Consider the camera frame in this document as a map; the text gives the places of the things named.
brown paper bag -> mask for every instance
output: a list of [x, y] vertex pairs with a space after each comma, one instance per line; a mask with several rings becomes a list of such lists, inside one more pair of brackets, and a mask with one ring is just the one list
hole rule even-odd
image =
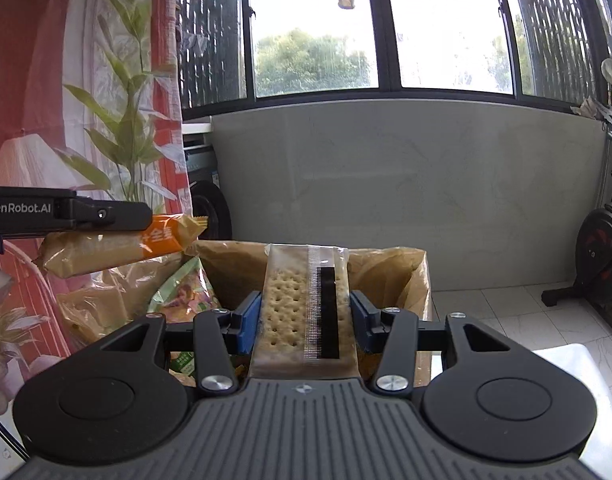
[[[215, 295], [225, 308], [234, 309], [250, 294], [263, 290], [267, 256], [265, 244], [198, 240], [186, 254], [199, 256]], [[377, 308], [398, 306], [422, 320], [432, 319], [430, 277], [426, 251], [406, 247], [391, 249], [350, 249], [348, 281], [351, 290], [360, 290]], [[358, 351], [363, 378], [376, 370], [380, 354]], [[430, 352], [417, 353], [416, 385], [430, 381]]]

cracker package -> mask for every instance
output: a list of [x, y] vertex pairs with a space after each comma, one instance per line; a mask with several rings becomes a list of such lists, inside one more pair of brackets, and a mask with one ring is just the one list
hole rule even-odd
[[359, 376], [347, 260], [339, 247], [269, 246], [251, 376]]
[[50, 233], [35, 263], [59, 278], [124, 266], [185, 250], [207, 221], [203, 216], [154, 215], [143, 232]]

snack bag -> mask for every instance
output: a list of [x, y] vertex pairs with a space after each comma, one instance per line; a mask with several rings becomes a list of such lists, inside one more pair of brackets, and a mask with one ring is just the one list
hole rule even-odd
[[77, 344], [86, 345], [146, 314], [152, 295], [181, 266], [166, 254], [92, 275], [88, 286], [56, 296]]
[[111, 269], [183, 251], [207, 224], [205, 216], [154, 215], [143, 232], [50, 233], [35, 263], [59, 278]]
[[347, 260], [339, 247], [270, 245], [251, 376], [359, 376]]
[[[203, 310], [219, 307], [220, 302], [212, 291], [202, 262], [195, 257], [181, 266], [155, 293], [148, 312], [161, 312], [168, 323], [183, 323], [192, 321], [195, 314]], [[171, 352], [170, 370], [192, 375], [195, 371], [193, 353]]]

silver bolt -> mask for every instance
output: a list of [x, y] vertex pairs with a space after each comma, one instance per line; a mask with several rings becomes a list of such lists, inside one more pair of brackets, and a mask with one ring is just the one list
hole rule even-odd
[[202, 379], [202, 387], [212, 392], [220, 392], [231, 388], [232, 380], [223, 375], [209, 375]]
[[387, 392], [398, 392], [408, 387], [408, 380], [401, 375], [382, 375], [377, 379], [377, 386]]

black wheel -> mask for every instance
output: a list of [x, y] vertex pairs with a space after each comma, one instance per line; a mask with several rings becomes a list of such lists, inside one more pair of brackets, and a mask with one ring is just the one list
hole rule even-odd
[[[600, 208], [591, 211], [577, 235], [575, 267], [577, 275], [585, 274], [596, 260], [603, 260], [612, 251], [612, 212]], [[585, 287], [590, 301], [605, 303], [612, 300], [612, 260]]]
[[198, 180], [190, 187], [193, 216], [208, 216], [208, 228], [199, 237], [202, 240], [231, 240], [230, 210], [221, 190], [212, 182]]

